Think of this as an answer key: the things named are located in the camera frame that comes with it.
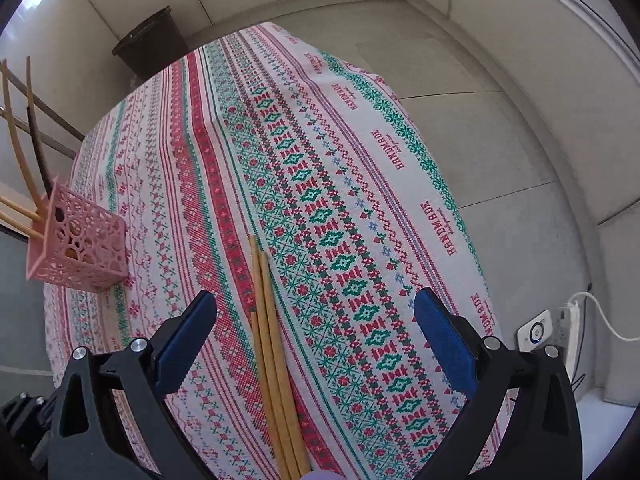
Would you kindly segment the bamboo chopstick in holder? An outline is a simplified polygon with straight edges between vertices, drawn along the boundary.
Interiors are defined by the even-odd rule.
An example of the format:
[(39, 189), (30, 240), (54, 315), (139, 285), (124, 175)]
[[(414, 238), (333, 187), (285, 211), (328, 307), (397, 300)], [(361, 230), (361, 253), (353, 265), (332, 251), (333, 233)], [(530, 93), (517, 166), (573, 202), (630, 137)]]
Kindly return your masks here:
[(32, 178), (32, 174), (30, 173), (29, 166), (22, 149), (21, 141), (18, 138), (15, 118), (12, 110), (11, 91), (9, 89), (9, 70), (8, 66), (6, 65), (6, 60), (3, 60), (1, 62), (1, 73), (3, 103), (4, 109), (6, 110), (6, 123), (8, 124), (12, 148), (17, 160), (18, 168), (20, 168), (23, 180), (26, 184), (26, 188), (28, 189), (30, 197), (32, 198), (32, 201), (34, 202), (34, 205), (36, 207), (36, 212), (32, 214), (30, 218), (34, 220), (40, 220), (41, 215), (47, 212), (47, 207), (38, 193), (35, 181)]

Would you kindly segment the bamboo chopstick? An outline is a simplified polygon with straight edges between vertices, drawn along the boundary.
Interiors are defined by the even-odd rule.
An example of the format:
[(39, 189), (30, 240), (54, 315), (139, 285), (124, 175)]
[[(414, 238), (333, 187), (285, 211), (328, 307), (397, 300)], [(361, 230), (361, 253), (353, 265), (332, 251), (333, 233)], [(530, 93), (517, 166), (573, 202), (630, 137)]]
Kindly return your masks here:
[(288, 458), (286, 445), (282, 442), (282, 437), (284, 436), (283, 429), (281, 428), (283, 414), (280, 414), (280, 408), (273, 400), (273, 396), (278, 394), (279, 390), (277, 373), (274, 369), (272, 356), (257, 238), (255, 235), (251, 235), (248, 239), (250, 240), (252, 279), (255, 295), (255, 311), (250, 315), (250, 326), (252, 326), (254, 336), (258, 378), (260, 381), (260, 388), (262, 389), (262, 404), (264, 404), (265, 418), (267, 421), (274, 457), (278, 463), (279, 478), (289, 479), (291, 478), (291, 461)]
[(35, 181), (32, 178), (32, 174), (30, 173), (29, 166), (22, 149), (21, 141), (18, 138), (15, 118), (12, 110), (11, 91), (9, 89), (9, 70), (8, 66), (6, 65), (6, 60), (3, 60), (1, 62), (1, 73), (3, 103), (4, 109), (6, 110), (6, 123), (8, 124), (12, 148), (17, 160), (18, 168), (20, 168), (23, 180), (26, 184), (26, 188), (28, 189), (30, 197), (32, 198), (32, 201), (34, 202), (34, 205), (36, 207), (36, 212), (32, 214), (30, 218), (34, 220), (40, 220), (41, 215), (47, 212), (47, 207), (38, 193)]
[[(272, 291), (273, 303), (274, 303), (274, 293), (273, 293), (272, 284), (271, 284), (271, 274), (269, 270), (269, 262), (268, 262), (267, 255), (266, 255), (266, 258), (264, 259), (264, 263), (268, 264), (268, 276), (270, 277), (270, 289)], [(298, 468), (300, 471), (300, 478), (302, 478), (304, 474), (308, 474), (308, 472), (310, 471), (310, 463), (309, 463), (309, 458), (306, 451), (306, 445), (304, 443), (304, 439), (302, 436), (302, 430), (300, 429), (300, 425), (299, 425), (299, 420), (298, 420), (297, 411), (296, 411), (295, 402), (294, 402), (294, 396), (291, 388), (290, 374), (288, 374), (288, 366), (286, 365), (286, 359), (285, 359), (284, 347), (281, 339), (281, 332), (280, 332), (276, 304), (274, 304), (274, 313), (277, 315), (277, 321), (278, 321), (278, 330), (276, 335), (276, 348), (277, 348), (277, 360), (282, 365), (282, 376), (280, 378), (282, 398), (286, 407), (286, 418), (288, 419), (288, 430), (290, 430), (294, 451), (295, 451), (295, 456), (296, 456)]]
[(270, 413), (272, 414), (274, 425), (273, 448), (277, 454), (277, 459), (280, 460), (282, 458), (283, 460), (280, 478), (299, 479), (300, 471), (290, 430), (288, 430), (286, 407), (282, 398), (280, 383), (282, 365), (277, 360), (276, 348), (278, 321), (277, 315), (274, 313), (268, 264), (264, 263), (266, 254), (259, 250), (258, 240), (255, 235), (250, 236), (250, 252), (252, 253), (259, 342), (262, 347), (262, 362), (264, 363), (271, 405)]

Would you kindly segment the dark brown trash bin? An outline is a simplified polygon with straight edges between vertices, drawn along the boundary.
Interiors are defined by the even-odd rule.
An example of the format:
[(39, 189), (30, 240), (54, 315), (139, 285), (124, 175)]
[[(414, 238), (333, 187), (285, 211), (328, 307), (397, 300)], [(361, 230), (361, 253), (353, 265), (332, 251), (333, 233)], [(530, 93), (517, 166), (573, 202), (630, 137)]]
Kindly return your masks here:
[(147, 81), (188, 52), (186, 40), (171, 16), (171, 7), (165, 6), (119, 40), (112, 55), (140, 80)]

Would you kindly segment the white power strip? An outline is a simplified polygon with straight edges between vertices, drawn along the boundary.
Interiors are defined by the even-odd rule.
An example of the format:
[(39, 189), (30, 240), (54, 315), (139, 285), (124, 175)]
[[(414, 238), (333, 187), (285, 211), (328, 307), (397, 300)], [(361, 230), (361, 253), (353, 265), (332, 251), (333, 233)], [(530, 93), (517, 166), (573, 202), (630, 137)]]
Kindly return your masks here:
[(563, 361), (570, 382), (574, 382), (580, 348), (580, 307), (576, 300), (559, 308), (559, 341), (563, 349)]

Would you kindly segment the patterned tablecloth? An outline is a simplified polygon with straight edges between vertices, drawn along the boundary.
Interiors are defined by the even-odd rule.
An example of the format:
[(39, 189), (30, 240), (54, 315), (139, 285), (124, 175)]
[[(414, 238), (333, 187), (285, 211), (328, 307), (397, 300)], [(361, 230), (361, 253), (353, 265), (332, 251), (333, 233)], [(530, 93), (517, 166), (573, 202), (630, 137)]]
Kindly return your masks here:
[(85, 137), (70, 188), (126, 222), (128, 275), (44, 291), (51, 368), (150, 336), (201, 290), (216, 324), (168, 405), (221, 479), (273, 479), (250, 242), (269, 256), (311, 465), (410, 479), (463, 408), (413, 315), (422, 288), (500, 332), (468, 230), (384, 80), (264, 23), (156, 74)]

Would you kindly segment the pink perforated utensil holder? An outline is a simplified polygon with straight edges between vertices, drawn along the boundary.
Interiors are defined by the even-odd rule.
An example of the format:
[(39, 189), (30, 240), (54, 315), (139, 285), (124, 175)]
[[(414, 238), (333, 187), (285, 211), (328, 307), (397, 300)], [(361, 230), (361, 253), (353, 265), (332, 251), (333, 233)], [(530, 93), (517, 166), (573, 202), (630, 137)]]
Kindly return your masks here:
[(55, 181), (47, 210), (30, 226), (26, 278), (102, 292), (128, 275), (126, 223)]

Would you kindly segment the black chopstick in holder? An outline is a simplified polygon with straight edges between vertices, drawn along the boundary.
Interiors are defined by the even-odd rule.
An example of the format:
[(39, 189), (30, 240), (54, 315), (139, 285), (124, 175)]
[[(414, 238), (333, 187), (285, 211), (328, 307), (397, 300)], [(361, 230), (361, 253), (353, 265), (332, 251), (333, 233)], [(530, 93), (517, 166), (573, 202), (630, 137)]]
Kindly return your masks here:
[(32, 58), (26, 56), (26, 98), (27, 98), (27, 120), (29, 133), (32, 136), (32, 147), (34, 148), (36, 162), (43, 183), (44, 190), (48, 197), (52, 192), (52, 181), (47, 166), (46, 156), (43, 153), (42, 137), (37, 125), (37, 113), (35, 106), (35, 95), (32, 91)]

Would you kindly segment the bamboo chopstick lowest left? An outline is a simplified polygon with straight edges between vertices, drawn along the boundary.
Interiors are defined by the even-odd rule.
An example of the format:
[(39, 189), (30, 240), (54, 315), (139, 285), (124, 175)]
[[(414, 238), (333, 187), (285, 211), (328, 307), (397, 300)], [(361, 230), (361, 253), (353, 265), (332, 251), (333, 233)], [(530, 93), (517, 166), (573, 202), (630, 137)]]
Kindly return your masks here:
[(36, 238), (37, 240), (42, 240), (43, 239), (43, 235), (41, 233), (39, 233), (36, 230), (30, 228), (29, 226), (24, 226), (24, 224), (21, 224), (20, 222), (18, 222), (17, 220), (13, 219), (12, 217), (10, 217), (8, 214), (6, 214), (3, 211), (0, 211), (0, 220), (2, 222), (4, 222), (4, 223), (8, 224), (14, 230), (17, 230), (18, 232), (21, 232), (22, 234), (24, 234), (25, 236), (27, 236), (29, 238)]

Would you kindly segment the white round-dial device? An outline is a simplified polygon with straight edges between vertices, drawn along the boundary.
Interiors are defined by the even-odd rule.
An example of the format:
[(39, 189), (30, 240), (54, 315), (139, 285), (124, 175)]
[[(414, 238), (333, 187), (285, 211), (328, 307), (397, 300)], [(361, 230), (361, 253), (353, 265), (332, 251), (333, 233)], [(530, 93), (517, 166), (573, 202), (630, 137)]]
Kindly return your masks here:
[(553, 334), (552, 316), (543, 310), (516, 331), (516, 342), (521, 352), (532, 352)]

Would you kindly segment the bamboo chopstick low left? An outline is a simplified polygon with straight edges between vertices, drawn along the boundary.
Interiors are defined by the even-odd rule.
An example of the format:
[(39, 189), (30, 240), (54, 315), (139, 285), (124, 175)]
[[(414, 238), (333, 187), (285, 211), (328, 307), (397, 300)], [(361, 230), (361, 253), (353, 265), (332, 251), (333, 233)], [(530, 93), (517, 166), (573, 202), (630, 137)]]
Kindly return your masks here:
[(8, 198), (0, 196), (0, 202), (2, 204), (5, 204), (8, 207), (14, 209), (15, 211), (19, 212), (23, 216), (28, 217), (29, 219), (32, 219), (34, 221), (40, 221), (41, 220), (40, 215), (37, 214), (35, 211), (30, 211), (27, 208), (21, 206), (20, 204), (14, 203), (13, 200), (9, 200)]

